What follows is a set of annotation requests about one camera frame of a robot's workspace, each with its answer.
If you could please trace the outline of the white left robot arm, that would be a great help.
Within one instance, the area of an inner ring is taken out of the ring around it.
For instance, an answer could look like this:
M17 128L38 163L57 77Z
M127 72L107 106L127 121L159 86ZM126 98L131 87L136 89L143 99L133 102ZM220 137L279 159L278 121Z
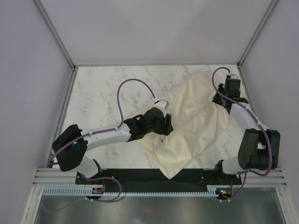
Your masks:
M171 115L163 115L161 110L153 107L143 115L124 120L120 127L107 130L83 130L77 124L71 125L52 143L52 149L62 172L74 170L90 183L97 184L102 179L102 172L95 160L87 158L86 152L112 143L140 140L150 133L168 136L172 131Z

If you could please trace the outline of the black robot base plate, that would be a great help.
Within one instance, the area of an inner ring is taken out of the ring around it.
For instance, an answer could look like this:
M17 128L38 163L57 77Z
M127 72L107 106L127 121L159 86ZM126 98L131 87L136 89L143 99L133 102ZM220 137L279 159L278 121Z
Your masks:
M91 177L91 181L77 174L77 185L104 184L106 193L187 193L207 192L208 185L236 186L242 181L236 175L218 173L200 168L182 169L173 178L168 179L159 169L111 168Z

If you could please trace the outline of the cream satin pillowcase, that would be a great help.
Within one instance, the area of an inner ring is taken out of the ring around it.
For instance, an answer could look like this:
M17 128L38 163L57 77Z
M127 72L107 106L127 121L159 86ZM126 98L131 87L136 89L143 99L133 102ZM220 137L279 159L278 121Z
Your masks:
M137 141L168 179L184 169L198 154L210 150L236 121L220 105L212 102L215 95L212 71L194 71L178 86L161 95L169 102L173 131L168 135L150 133Z

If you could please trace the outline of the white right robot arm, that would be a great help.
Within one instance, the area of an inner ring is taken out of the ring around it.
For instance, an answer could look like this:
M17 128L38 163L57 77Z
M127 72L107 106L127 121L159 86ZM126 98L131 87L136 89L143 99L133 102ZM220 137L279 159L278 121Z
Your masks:
M214 180L225 184L231 175L251 172L267 176L278 165L280 133L270 130L262 124L250 110L246 98L240 97L241 81L226 77L224 84L219 84L212 102L224 107L242 129L243 137L238 155L218 162Z

